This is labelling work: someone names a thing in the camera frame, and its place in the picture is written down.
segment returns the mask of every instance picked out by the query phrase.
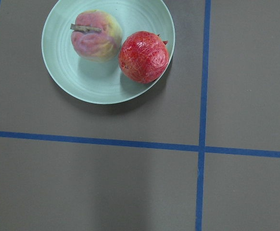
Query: red pomegranate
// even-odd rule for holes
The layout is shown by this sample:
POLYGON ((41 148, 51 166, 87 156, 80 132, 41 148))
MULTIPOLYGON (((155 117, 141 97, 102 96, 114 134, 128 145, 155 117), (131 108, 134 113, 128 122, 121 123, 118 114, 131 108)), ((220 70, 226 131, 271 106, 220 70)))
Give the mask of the red pomegranate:
POLYGON ((139 83, 150 83, 165 71, 169 63, 169 53, 165 45, 154 33, 138 31, 129 36, 119 53, 122 72, 139 83))

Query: gray tabletop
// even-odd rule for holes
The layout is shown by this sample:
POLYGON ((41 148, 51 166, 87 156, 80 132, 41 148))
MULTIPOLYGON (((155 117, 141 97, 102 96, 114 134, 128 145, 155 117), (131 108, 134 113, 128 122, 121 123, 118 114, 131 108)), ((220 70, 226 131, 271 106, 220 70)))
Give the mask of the gray tabletop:
POLYGON ((111 105, 49 75, 56 2, 0 1, 0 231, 280 230, 280 0, 164 0, 169 68, 111 105))

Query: gray square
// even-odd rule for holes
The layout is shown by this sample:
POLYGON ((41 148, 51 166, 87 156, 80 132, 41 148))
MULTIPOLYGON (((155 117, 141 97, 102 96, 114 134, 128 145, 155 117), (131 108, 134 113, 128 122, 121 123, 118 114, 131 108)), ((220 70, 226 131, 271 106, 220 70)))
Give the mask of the gray square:
POLYGON ((280 0, 211 7, 206 144, 280 151, 280 0))
POLYGON ((203 231, 280 230, 280 159, 206 154, 203 231))
POLYGON ((204 1, 165 1, 176 27, 166 75, 129 102, 95 105, 65 93, 48 74, 41 34, 51 1, 3 1, 0 7, 0 130, 198 144, 204 1), (6 25, 23 27, 6 42, 6 25))
POLYGON ((194 230, 197 154, 0 138, 0 231, 194 230))

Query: plate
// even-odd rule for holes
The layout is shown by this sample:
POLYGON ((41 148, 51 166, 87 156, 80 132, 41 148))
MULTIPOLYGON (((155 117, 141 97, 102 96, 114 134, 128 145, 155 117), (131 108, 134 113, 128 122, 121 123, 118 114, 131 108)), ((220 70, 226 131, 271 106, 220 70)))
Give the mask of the plate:
POLYGON ((121 103, 150 89, 126 77, 117 56, 95 63, 77 55, 71 43, 70 25, 86 10, 99 9, 114 16, 123 30, 123 39, 137 31, 159 34, 172 58, 175 31, 171 14, 162 0, 59 0, 45 22, 41 48, 46 68, 53 80, 70 95, 97 104, 121 103))

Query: brown stem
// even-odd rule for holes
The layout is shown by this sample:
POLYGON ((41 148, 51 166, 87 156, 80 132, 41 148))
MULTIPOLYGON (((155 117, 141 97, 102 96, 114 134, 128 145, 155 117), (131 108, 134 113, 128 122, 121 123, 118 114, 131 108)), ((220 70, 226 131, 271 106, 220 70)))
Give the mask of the brown stem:
POLYGON ((97 31, 97 32, 102 31, 102 29, 100 29, 98 27, 80 26, 80 25, 75 25, 75 24, 71 24, 71 30, 80 31, 80 32, 88 32, 90 30, 94 30, 94 31, 97 31))

